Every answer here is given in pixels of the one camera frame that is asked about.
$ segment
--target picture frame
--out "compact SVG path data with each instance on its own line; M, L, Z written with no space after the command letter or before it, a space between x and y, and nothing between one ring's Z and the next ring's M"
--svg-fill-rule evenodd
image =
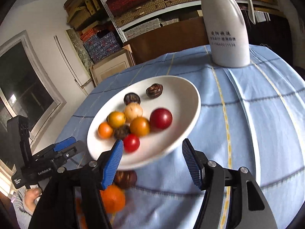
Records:
M130 46L127 45L121 50L105 57L90 67L95 87L107 77L121 72L135 65Z

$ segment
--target human hand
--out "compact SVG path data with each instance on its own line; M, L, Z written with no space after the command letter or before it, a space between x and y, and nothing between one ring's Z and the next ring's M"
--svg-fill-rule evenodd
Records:
M37 199L40 194L41 194L41 188L32 188L32 189L28 189L25 192L24 204L28 208L28 210L31 212L31 214L34 213L34 210L36 208L34 200Z

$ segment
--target brown nut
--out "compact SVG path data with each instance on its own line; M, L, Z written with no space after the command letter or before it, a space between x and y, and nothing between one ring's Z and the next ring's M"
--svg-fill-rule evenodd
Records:
M157 98L162 94L162 92L163 92L162 84L153 84L146 89L146 95L149 98Z
M116 139L123 140L128 134L130 134L130 128L128 125L123 125L114 130L114 137Z
M141 103L140 97L136 93L128 93L124 96L124 103L125 105L128 105L129 103Z
M128 189L135 186L138 180L137 174L134 170L117 171L114 176L114 183L121 189Z

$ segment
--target white plate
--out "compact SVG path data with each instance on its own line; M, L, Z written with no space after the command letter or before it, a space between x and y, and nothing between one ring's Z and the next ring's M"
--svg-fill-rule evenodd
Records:
M163 93L155 99L146 95L146 89L153 83L163 85ZM161 132L153 132L140 138L140 147L133 153L124 153L119 164L119 170L130 170L144 166L152 161L169 154L189 135L195 126L201 108L200 95L190 81L176 76L152 77L137 82L113 96L98 111L94 117L87 136L88 150L97 160L100 154L112 148L115 139L100 139L97 135L99 124L106 121L112 111L124 111L124 96L134 92L141 98L143 116L149 119L153 110L159 107L167 108L173 115L169 128Z

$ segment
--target table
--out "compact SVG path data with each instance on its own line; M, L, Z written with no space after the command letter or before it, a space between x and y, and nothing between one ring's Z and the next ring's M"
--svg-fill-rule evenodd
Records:
M278 228L285 228L305 196L305 82L266 47L250 45L250 57L247 67L223 68L212 64L207 45L128 68L91 92L57 142L70 136L86 142L96 113L125 87L153 76L184 77L201 96L200 116L188 137L194 148L224 168L246 166ZM88 152L79 154L67 168L80 168L90 159ZM126 207L115 216L114 228L193 228L204 193L193 184L181 148L136 172L137 185L126 192Z

